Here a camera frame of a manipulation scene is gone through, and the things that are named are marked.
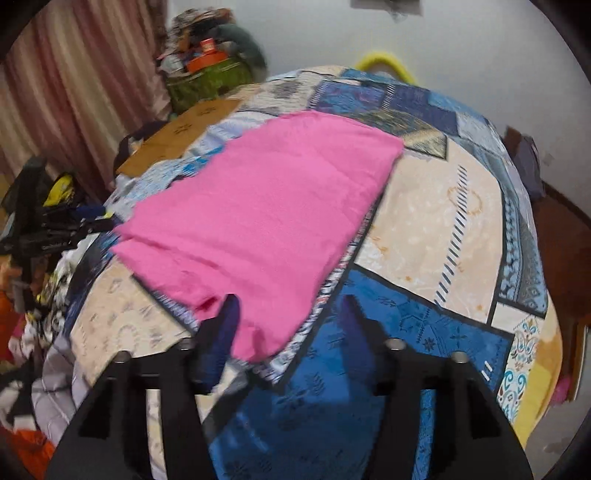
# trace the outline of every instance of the metal screw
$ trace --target metal screw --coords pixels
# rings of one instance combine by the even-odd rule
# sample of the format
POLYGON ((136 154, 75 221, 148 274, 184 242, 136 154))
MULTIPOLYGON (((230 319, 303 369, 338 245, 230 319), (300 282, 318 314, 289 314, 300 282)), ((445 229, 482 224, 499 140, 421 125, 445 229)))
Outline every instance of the metal screw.
POLYGON ((193 337, 186 337, 177 343, 179 350, 191 350, 195 348, 195 339, 193 337))
POLYGON ((400 351, 406 348, 406 342, 401 338, 389 338, 385 345, 388 350, 400 351))
POLYGON ((461 350, 456 350, 455 352, 452 352, 452 354, 449 357, 457 364, 466 364, 470 361, 470 357, 468 357, 468 354, 466 352, 462 352, 461 350))
POLYGON ((113 357, 113 361, 116 364, 124 364, 129 360, 131 360, 131 353, 129 353, 127 350, 121 350, 113 357))

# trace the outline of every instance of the pink curtain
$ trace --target pink curtain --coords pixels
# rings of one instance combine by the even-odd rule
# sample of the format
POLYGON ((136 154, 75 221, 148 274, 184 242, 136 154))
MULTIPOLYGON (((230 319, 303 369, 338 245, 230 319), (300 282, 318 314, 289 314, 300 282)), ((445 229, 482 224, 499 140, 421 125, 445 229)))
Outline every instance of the pink curtain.
POLYGON ((154 58, 165 0, 51 0, 0 66, 0 170, 32 155, 104 199, 126 135, 170 111, 154 58))

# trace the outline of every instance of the pink cloth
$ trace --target pink cloth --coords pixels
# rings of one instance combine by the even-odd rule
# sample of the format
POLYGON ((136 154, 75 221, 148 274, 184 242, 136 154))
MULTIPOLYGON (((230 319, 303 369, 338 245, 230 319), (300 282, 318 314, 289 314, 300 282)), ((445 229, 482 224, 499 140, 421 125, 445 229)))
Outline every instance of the pink cloth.
POLYGON ((113 251, 198 319, 235 293, 232 355, 262 360, 306 319, 401 151, 399 138, 339 116, 273 119, 137 204, 113 251))

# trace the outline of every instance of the bed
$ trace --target bed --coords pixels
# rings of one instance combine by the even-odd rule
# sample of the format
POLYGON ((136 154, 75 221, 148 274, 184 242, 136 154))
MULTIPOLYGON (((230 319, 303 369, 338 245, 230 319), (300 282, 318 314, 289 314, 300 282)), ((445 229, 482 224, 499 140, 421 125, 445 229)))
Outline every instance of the bed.
MULTIPOLYGON (((215 394, 197 398, 220 477, 361 478, 384 401, 343 374, 346 345, 335 320, 344 295, 419 352, 466 351, 525 446, 556 385, 561 340, 531 205, 493 125, 436 92, 337 66, 272 77, 234 98, 241 100, 234 113, 182 158, 151 166, 109 208, 127 220, 136 202, 199 175, 228 141, 306 109, 401 137, 405 150, 293 338, 265 361, 229 361, 215 394)), ((82 257, 84 287, 56 342, 70 360, 46 360, 44 377, 66 372, 35 399, 37 421, 54 443, 117 351, 163 351, 198 327, 189 309, 110 258, 116 241, 101 234, 82 257), (64 382, 69 407, 56 413, 52 391, 64 382)), ((163 478, 157 392, 148 402, 152 470, 163 478)), ((421 406, 417 480, 427 476, 432 392, 423 392, 421 406)))

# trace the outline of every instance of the yellow hose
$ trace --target yellow hose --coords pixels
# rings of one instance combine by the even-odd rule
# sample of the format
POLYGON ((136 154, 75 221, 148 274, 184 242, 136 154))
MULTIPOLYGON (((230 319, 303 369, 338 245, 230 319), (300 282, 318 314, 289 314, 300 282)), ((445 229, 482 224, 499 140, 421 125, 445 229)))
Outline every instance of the yellow hose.
POLYGON ((417 82, 412 74, 406 69, 404 65, 394 55, 386 53, 384 51, 373 51, 368 53, 361 61, 355 66, 357 70, 363 70, 367 72, 374 65, 387 65, 390 67, 398 76, 400 80, 409 85, 416 85, 417 82))

